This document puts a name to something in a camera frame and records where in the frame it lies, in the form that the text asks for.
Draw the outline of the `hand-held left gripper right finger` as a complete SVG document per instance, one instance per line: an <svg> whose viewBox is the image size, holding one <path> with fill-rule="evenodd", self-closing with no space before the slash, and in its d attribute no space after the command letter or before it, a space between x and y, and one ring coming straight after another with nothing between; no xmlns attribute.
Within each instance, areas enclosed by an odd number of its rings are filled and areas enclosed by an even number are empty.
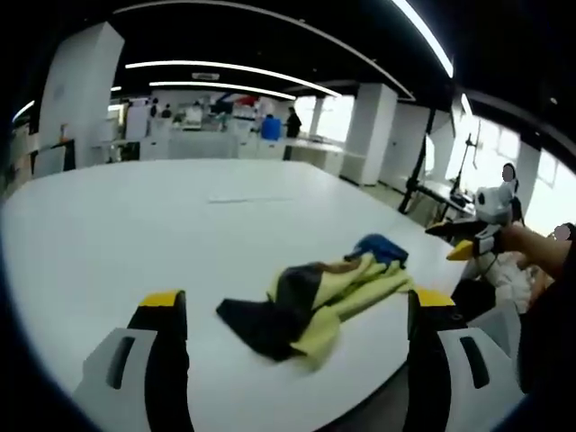
<svg viewBox="0 0 576 432"><path fill-rule="evenodd" d="M491 431L523 399L521 322L505 301L465 321L452 299L408 293L408 431Z"/></svg>

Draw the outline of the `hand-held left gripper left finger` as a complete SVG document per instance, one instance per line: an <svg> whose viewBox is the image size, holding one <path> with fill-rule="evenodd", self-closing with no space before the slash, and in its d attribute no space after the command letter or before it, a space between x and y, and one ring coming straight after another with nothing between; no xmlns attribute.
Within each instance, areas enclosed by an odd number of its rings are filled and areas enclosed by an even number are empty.
<svg viewBox="0 0 576 432"><path fill-rule="evenodd" d="M185 291L148 295L87 357L73 401L102 431L192 431Z"/></svg>

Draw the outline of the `person's right hand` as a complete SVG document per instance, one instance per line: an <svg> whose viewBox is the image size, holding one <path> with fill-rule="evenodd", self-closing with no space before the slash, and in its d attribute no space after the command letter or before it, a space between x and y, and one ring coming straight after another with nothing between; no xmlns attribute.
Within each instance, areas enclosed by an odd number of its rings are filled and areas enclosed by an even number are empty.
<svg viewBox="0 0 576 432"><path fill-rule="evenodd" d="M562 270L570 243L546 238L525 227L508 225L500 229L499 241L503 250L519 252L530 265L539 266L556 277Z"/></svg>

